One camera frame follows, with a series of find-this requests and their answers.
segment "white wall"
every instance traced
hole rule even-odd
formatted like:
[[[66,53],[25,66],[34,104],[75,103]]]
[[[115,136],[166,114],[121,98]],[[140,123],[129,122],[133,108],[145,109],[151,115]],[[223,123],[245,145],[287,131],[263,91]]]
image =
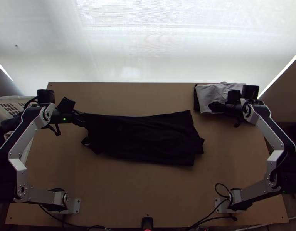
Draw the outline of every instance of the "white wall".
[[[48,82],[263,90],[295,54],[296,0],[0,1],[0,63],[26,95]]]

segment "fabric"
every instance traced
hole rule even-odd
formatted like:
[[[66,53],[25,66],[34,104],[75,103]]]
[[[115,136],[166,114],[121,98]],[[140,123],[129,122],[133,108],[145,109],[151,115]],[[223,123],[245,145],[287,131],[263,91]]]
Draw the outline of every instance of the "fabric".
[[[243,85],[237,83],[221,82],[219,84],[195,85],[194,110],[201,114],[213,114],[208,107],[212,102],[218,101],[224,104],[227,101],[227,93],[231,90],[242,91]]]
[[[85,114],[88,136],[82,141],[96,154],[118,159],[193,166],[204,139],[190,111],[128,117]]]

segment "electrical wire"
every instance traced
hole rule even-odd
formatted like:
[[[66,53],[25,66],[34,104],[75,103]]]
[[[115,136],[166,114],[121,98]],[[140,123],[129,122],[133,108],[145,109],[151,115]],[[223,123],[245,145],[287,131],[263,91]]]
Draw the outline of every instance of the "electrical wire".
[[[93,226],[91,226],[91,227],[89,227],[88,229],[87,229],[87,231],[89,231],[89,230],[91,230],[91,229],[105,229],[105,230],[109,230],[109,229],[106,229],[104,226],[102,226],[102,225],[93,225]]]
[[[221,204],[223,204],[225,201],[227,201],[228,199],[226,198],[226,199],[224,199],[224,200],[222,200],[215,208],[214,208],[214,210],[211,212],[211,213],[209,213],[207,216],[205,216],[203,219],[201,219],[201,220],[199,220],[198,222],[196,222],[195,224],[193,224],[193,225],[191,225],[190,227],[188,227],[188,228],[186,228],[186,230],[185,231],[189,231],[189,230],[191,230],[191,229],[193,229],[193,228],[195,228],[195,227],[198,227],[200,224],[202,224],[202,222],[206,219],[206,218],[208,218],[209,216],[211,216],[216,210],[217,210],[217,208],[221,205]]]
[[[10,228],[8,229],[8,231],[11,231],[11,230],[13,229],[13,227],[14,227],[14,225],[12,224],[12,225],[10,226]]]
[[[219,217],[209,218],[209,219],[207,219],[207,220],[204,220],[204,221],[202,221],[201,223],[199,223],[198,226],[201,225],[201,224],[203,224],[203,223],[205,223],[205,222],[208,222],[208,221],[212,221],[212,220],[216,220],[216,219],[224,219],[224,218],[232,218],[234,221],[237,221],[237,220],[238,220],[238,219],[237,219],[236,217],[234,217],[234,216],[219,216]]]
[[[229,192],[228,187],[226,187],[224,184],[222,184],[222,183],[216,183],[215,186],[214,186],[214,189],[215,189],[216,193],[217,193],[219,196],[221,196],[221,197],[229,198],[229,196],[224,196],[224,195],[222,195],[222,194],[220,194],[220,193],[218,192],[218,190],[217,190],[217,186],[218,186],[218,185],[222,185],[224,188],[226,188],[227,192]]]
[[[80,226],[80,225],[71,224],[71,223],[69,223],[69,222],[66,222],[66,221],[64,221],[64,218],[61,220],[61,219],[55,217],[54,215],[50,214],[49,212],[47,212],[47,211],[46,211],[41,205],[39,205],[39,207],[40,207],[45,213],[47,213],[48,215],[50,215],[52,218],[54,218],[55,220],[61,222],[63,227],[64,227],[64,224],[67,224],[67,225],[70,225],[70,226],[73,226],[73,227],[87,228],[87,227],[85,227],[85,226]],[[108,229],[106,229],[106,228],[105,228],[104,226],[102,226],[102,225],[93,225],[93,226],[91,226],[88,230],[90,230],[90,229],[92,229],[92,228],[94,228],[94,227],[96,227],[96,228],[100,228],[100,229],[102,228],[102,229],[108,230]]]
[[[32,98],[31,100],[27,101],[25,103],[25,106],[24,106],[24,110],[28,107],[28,105],[31,103],[31,102],[36,102],[37,104],[39,104],[37,101],[35,101],[36,99],[38,98],[38,96]]]
[[[61,227],[62,227],[62,230],[63,231],[65,231],[65,228],[64,228],[64,220],[66,219],[66,215],[65,214],[63,214],[63,216],[62,216],[62,221],[61,221]]]
[[[226,187],[226,185],[224,185],[224,184],[222,184],[222,183],[216,183],[215,186],[214,186],[214,189],[215,189],[216,193],[217,193],[219,196],[221,196],[221,197],[223,197],[223,198],[225,198],[225,199],[222,200],[222,201],[221,201],[221,202],[220,202],[220,203],[214,208],[214,210],[212,210],[211,213],[209,213],[207,216],[205,216],[203,219],[199,220],[199,221],[196,222],[195,224],[193,224],[193,225],[191,225],[190,227],[186,228],[185,231],[189,231],[189,230],[191,230],[191,229],[193,229],[193,228],[195,228],[195,227],[198,227],[199,225],[201,225],[201,224],[203,224],[203,223],[205,223],[205,222],[207,222],[207,221],[211,221],[211,220],[215,220],[215,219],[232,218],[234,221],[237,220],[237,218],[234,217],[234,216],[232,216],[231,214],[230,214],[229,216],[220,216],[220,217],[215,217],[215,218],[209,218],[209,219],[207,219],[208,217],[210,217],[210,216],[211,216],[211,215],[217,210],[218,207],[220,207],[221,204],[223,204],[225,201],[228,201],[228,199],[229,199],[229,196],[222,195],[222,194],[220,194],[220,193],[218,192],[218,190],[217,190],[217,186],[218,186],[218,185],[222,185],[224,188],[226,188],[227,192],[229,192],[229,189],[228,189],[228,187]]]

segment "black cloth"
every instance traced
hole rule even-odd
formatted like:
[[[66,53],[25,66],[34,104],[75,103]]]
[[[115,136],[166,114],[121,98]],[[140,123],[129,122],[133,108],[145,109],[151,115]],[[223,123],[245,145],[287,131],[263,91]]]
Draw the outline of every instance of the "black cloth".
[[[88,136],[82,141],[96,154],[118,159],[193,166],[204,139],[191,112],[145,117],[85,114]]]

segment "plywood board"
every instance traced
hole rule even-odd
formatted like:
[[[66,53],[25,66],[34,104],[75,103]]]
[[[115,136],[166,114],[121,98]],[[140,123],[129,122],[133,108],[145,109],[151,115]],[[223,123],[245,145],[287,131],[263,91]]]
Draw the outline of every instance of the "plywood board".
[[[191,110],[205,139],[205,154],[194,167],[121,161],[95,155],[81,145],[86,130],[72,124],[35,136],[26,166],[35,187],[61,187],[82,199],[79,214],[66,221],[83,226],[140,227],[152,216],[155,227],[188,227],[214,209],[214,184],[246,187],[263,178],[268,150],[255,126],[234,128],[233,118],[203,116],[192,110],[194,84],[49,83],[56,103],[65,96],[82,112],[149,116]],[[214,220],[209,226],[288,222],[281,196],[255,203],[238,221]],[[8,224],[59,226],[37,205],[11,204]]]

